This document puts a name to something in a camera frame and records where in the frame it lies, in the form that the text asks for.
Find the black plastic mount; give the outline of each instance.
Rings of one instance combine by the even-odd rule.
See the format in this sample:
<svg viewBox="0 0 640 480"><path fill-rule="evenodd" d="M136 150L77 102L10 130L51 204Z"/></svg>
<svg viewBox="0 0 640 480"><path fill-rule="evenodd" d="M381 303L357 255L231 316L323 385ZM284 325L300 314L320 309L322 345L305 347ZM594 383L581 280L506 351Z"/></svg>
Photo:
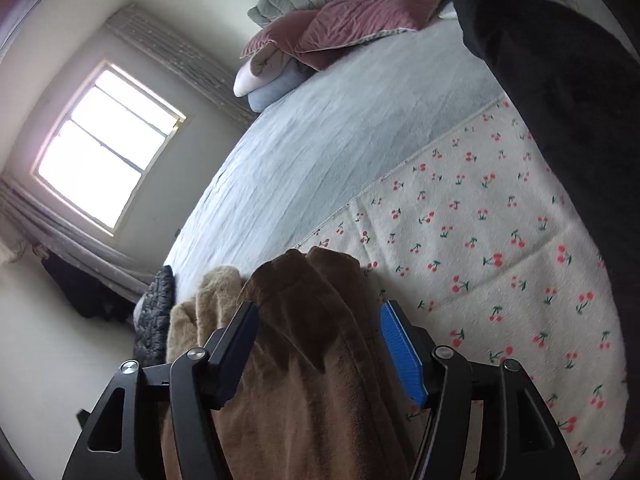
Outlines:
<svg viewBox="0 0 640 480"><path fill-rule="evenodd" d="M522 365L467 361L412 325L397 301L381 309L381 327L408 395L431 408L412 480L458 480L473 400L482 400L477 480L579 480L571 453Z"/></svg>
<svg viewBox="0 0 640 480"><path fill-rule="evenodd" d="M170 402L183 480L231 480L209 410L238 387L258 329L258 307L243 302L229 326L172 364L115 373L76 442L63 480L166 480L158 402Z"/></svg>

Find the window frame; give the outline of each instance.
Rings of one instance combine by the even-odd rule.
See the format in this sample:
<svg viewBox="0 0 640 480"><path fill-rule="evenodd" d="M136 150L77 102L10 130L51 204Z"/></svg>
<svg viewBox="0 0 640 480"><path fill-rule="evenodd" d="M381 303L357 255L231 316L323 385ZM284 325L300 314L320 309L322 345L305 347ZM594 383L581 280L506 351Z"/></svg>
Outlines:
<svg viewBox="0 0 640 480"><path fill-rule="evenodd" d="M118 102L119 104L124 106L130 113L132 113L136 117L140 118L140 120L144 121L146 124L148 124L151 128L153 128L156 132L158 132L159 134L161 134L164 137L164 141L162 142L162 145L156 150L154 156L152 157L151 161L149 162L149 164L146 166L146 169L144 169L144 170L142 168L140 168L139 166L137 166L136 164L134 164L133 162L131 162L130 160L128 160L127 158L125 158L124 156L120 155L114 149L112 149L109 146L107 146L101 140L97 139L95 136L93 136L91 133L86 131L84 128L82 128L83 131L85 131L92 139L96 140L102 147L104 147L105 149L109 150L111 153L116 155L120 160L122 160L128 166L132 167L134 170L136 170L137 172L140 173L140 178L138 179L138 182L137 182L136 186L134 187L134 189L131 191L131 193L129 195L129 198L127 199L126 204L122 208L122 211L120 212L120 215L118 216L118 220L115 223L113 228L109 227L104 222L102 222L100 219L92 216L87 211L83 210L80 206L78 206L77 204L75 204L74 202L69 200L66 196L64 196L61 192L59 192L55 187L53 187L46 179L44 179L44 177L41 176L40 173L38 172L38 168L40 167L40 163L42 162L42 159L44 158L44 155L47 153L47 150L49 148L50 143L57 136L57 134L59 133L60 128L63 126L63 124L65 124L66 121L71 120L71 115L72 115L73 111L76 109L76 106L78 105L78 103L84 98L84 96L87 94L87 92L91 88L93 88L93 86L95 85L96 80L106 70L110 70L111 72L113 72L117 77L119 77L124 82L126 82L127 84L129 84L130 86L135 88L137 91L139 91L141 94L145 95L147 98L151 99L155 104L157 104L158 106L163 108L165 111L167 111L167 113L171 114L176 119L176 122L175 122L174 127L172 128L171 132L169 134L165 134L162 131L160 131L158 128L156 128L155 126L150 124L149 122L145 121L142 117L137 115L135 112L130 110L127 107L126 104L123 104L123 103L119 102L118 100L116 100L115 98L112 97L114 100L116 100L116 102ZM93 70L91 70L91 72L89 73L87 78L85 78L85 80L82 82L82 84L76 89L74 94L71 96L71 99L69 99L69 101L66 102L66 104L63 107L62 111L57 116L57 118L54 121L52 127L48 131L44 142L42 143L40 149L38 150L38 154L37 154L33 164L31 165L31 168L30 168L30 171L29 171L30 177L34 181L36 181L36 183L40 187L44 188L49 194L52 194L56 199L58 199L60 202L62 202L66 207L70 208L76 214L79 214L85 220L87 220L88 222L93 224L95 227L100 229L100 231L104 232L105 234L107 234L107 235L109 235L110 237L113 238L113 237L115 237L116 232L118 231L118 229L121 227L121 225L126 220L127 211L129 210L130 206L132 205L132 203L134 201L134 198L135 198L135 195L140 190L140 187L142 186L142 183L143 183L145 177L148 175L149 171L153 168L154 164L156 163L156 160L158 160L158 158L160 157L161 153L167 147L169 142L171 142L171 140L173 139L173 137L176 134L176 132L178 131L178 129L180 129L180 127L182 127L187 120L188 120L187 116L185 114L183 114L180 110L178 110L178 108L175 108L174 106L172 106L169 102L167 102L162 97L160 97L158 94L153 92L152 89L150 89L149 87L147 87L146 85L144 85L143 83L141 83L140 81L135 79L131 74L127 73L124 69L120 68L117 64L115 64L114 62L110 61L107 58L104 58L104 59L102 59L100 61L100 63L98 63L98 65Z"/></svg>

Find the metal screw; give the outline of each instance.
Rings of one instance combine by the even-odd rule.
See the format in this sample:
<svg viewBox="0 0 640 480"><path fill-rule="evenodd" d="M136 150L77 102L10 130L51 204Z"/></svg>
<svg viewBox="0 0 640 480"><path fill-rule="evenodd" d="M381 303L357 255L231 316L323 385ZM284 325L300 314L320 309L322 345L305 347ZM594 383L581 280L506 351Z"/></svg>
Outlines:
<svg viewBox="0 0 640 480"><path fill-rule="evenodd" d="M204 357L207 351L204 348L192 348L187 352L187 357L192 361L197 361Z"/></svg>
<svg viewBox="0 0 640 480"><path fill-rule="evenodd" d="M123 374L132 374L138 369L138 361L125 361L120 367Z"/></svg>
<svg viewBox="0 0 640 480"><path fill-rule="evenodd" d="M507 368L510 372L519 372L520 371L520 363L516 361L516 359L505 359L504 367Z"/></svg>
<svg viewBox="0 0 640 480"><path fill-rule="evenodd" d="M453 348L448 346L438 346L436 348L436 355L440 359L451 359L453 357Z"/></svg>

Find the window pane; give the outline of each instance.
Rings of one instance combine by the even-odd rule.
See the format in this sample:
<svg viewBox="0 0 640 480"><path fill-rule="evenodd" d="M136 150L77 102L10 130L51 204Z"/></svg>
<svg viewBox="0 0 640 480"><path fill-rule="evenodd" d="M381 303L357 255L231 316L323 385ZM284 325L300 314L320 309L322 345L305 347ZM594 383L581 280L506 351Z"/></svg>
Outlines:
<svg viewBox="0 0 640 480"><path fill-rule="evenodd" d="M164 142L161 134L95 86L78 103L71 118L143 170Z"/></svg>
<svg viewBox="0 0 640 480"><path fill-rule="evenodd" d="M140 174L67 121L49 144L40 175L80 209L114 228Z"/></svg>
<svg viewBox="0 0 640 480"><path fill-rule="evenodd" d="M95 84L162 133L168 135L174 129L174 116L113 72L105 70Z"/></svg>

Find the light blue pillow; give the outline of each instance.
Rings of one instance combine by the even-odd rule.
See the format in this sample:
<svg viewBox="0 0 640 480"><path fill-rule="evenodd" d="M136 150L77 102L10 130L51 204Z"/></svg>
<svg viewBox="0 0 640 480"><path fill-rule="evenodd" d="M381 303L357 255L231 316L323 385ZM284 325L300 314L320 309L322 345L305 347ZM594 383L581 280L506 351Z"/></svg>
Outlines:
<svg viewBox="0 0 640 480"><path fill-rule="evenodd" d="M258 113L263 112L267 106L278 99L282 99L293 89L298 88L315 72L314 69L300 63L297 59L291 59L276 79L261 88L249 92L248 98L251 110Z"/></svg>

